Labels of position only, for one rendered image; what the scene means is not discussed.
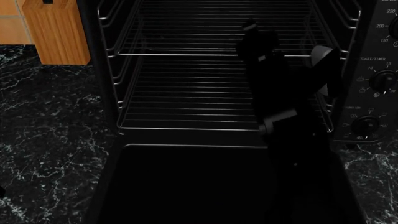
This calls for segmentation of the black toaster oven body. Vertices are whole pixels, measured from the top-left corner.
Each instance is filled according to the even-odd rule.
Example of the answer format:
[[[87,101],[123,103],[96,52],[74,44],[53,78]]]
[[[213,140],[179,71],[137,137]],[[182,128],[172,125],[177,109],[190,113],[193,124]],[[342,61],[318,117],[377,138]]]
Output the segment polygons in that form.
[[[76,0],[91,61],[101,88],[106,118],[123,146],[236,147],[264,149],[260,134],[221,134],[202,131],[123,131],[118,118],[136,80],[145,55],[121,55],[142,0]],[[398,16],[398,0],[309,0],[317,22],[330,44],[340,52],[344,91],[333,99],[321,94],[309,98],[330,145],[366,145],[387,139],[398,129],[398,82],[383,95],[369,86],[372,74],[398,74],[398,39],[389,25]],[[292,68],[310,67],[308,57],[288,57]],[[379,119],[379,129],[366,138],[355,136],[351,123],[362,116]]]

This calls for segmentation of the black timer knob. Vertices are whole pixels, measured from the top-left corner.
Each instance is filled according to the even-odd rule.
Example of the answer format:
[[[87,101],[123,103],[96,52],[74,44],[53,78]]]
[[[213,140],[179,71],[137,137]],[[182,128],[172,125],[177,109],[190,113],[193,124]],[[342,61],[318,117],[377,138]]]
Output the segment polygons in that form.
[[[392,70],[380,70],[369,79],[369,86],[372,90],[385,95],[398,82],[398,74]]]

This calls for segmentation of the wooden knife block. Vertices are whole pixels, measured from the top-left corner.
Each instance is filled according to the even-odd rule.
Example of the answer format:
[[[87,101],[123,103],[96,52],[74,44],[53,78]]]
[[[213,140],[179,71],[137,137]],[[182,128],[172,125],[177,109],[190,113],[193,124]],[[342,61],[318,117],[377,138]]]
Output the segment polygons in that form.
[[[76,0],[25,0],[22,11],[43,65],[87,65],[91,59]]]

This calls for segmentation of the black toaster oven door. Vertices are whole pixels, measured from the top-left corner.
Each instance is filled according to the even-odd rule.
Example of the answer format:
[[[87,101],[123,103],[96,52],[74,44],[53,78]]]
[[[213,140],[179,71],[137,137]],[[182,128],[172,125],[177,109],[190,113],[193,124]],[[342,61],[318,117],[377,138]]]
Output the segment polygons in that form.
[[[267,148],[126,146],[85,224],[270,224],[277,189]]]

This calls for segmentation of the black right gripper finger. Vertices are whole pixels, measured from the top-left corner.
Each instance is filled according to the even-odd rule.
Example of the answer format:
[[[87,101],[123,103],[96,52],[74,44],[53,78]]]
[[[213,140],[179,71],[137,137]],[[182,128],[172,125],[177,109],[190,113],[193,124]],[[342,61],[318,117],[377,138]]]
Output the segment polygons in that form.
[[[248,19],[242,25],[244,35],[258,35],[257,22],[254,19]]]
[[[279,37],[278,37],[276,31],[274,31],[274,30],[265,31],[264,37],[268,44],[279,45]]]

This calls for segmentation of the black function knob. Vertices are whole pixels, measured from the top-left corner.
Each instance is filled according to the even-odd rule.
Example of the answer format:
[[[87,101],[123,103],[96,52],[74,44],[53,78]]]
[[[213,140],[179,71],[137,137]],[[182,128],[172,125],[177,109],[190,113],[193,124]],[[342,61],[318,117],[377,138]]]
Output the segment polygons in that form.
[[[379,129],[379,119],[372,115],[366,115],[355,119],[351,123],[351,130],[355,136],[366,138]]]

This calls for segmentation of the black temperature knob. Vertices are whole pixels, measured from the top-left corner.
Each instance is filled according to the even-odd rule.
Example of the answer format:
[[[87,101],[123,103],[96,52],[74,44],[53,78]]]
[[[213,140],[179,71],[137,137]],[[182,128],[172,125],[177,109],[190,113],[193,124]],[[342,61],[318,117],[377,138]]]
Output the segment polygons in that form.
[[[398,16],[389,25],[389,35],[394,39],[398,39]]]

